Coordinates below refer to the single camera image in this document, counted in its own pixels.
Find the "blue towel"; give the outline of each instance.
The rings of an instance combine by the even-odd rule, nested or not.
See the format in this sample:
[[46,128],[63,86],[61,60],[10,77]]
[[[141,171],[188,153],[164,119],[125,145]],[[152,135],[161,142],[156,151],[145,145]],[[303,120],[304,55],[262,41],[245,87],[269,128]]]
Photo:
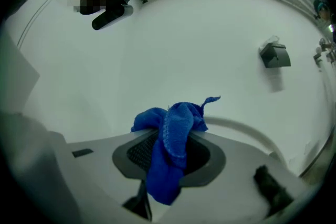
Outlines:
[[204,106],[219,98],[209,97],[201,106],[177,103],[168,111],[152,108],[135,117],[132,132],[159,128],[146,178],[147,191],[156,201],[171,205],[179,195],[178,184],[186,168],[185,144],[188,134],[190,130],[205,132],[208,129],[203,119]]

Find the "mesh grille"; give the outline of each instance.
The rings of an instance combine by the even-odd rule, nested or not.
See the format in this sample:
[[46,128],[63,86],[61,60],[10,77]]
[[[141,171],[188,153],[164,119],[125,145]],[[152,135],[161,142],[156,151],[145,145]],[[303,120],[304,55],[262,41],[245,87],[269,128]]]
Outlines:
[[[149,136],[146,140],[133,146],[127,151],[127,157],[133,163],[145,170],[146,173],[151,167],[152,152],[156,139],[158,139],[157,133]],[[190,174],[200,169],[208,162],[210,158],[210,151],[207,149],[207,147],[190,137],[188,137],[186,143],[186,152],[187,166],[184,170],[184,175]]]

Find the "white wall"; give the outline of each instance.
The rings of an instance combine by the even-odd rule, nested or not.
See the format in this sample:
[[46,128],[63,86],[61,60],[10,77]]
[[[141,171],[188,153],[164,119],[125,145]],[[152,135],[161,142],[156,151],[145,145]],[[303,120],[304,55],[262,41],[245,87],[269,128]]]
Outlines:
[[[27,19],[21,12],[17,23]],[[51,2],[22,46],[40,73],[25,112],[68,142],[126,133],[148,108],[217,95],[222,98],[205,114],[264,133],[296,174],[328,137],[334,71],[325,60],[321,70],[316,66],[322,35],[288,6],[274,0],[157,0],[101,31],[91,28],[95,16]],[[15,40],[20,30],[14,19],[8,25]],[[263,67],[258,47],[271,35],[287,46],[291,67]]]

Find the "black mesh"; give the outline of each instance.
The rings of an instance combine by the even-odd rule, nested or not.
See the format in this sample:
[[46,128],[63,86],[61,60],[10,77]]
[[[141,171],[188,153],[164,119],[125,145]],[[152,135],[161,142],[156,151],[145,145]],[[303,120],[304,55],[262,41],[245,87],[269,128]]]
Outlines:
[[[146,172],[148,172],[151,167],[152,152],[156,139],[158,139],[157,133],[127,151],[127,157]],[[210,159],[210,151],[204,145],[190,137],[188,137],[186,143],[186,152],[187,167],[184,170],[184,175],[200,169]]]

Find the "black wall-mounted dispenser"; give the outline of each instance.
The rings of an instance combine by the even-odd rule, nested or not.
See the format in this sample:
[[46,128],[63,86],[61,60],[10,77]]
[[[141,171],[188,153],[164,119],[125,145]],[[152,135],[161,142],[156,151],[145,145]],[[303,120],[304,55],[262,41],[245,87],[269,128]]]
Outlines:
[[268,43],[261,50],[260,56],[266,68],[290,67],[290,59],[285,45]]

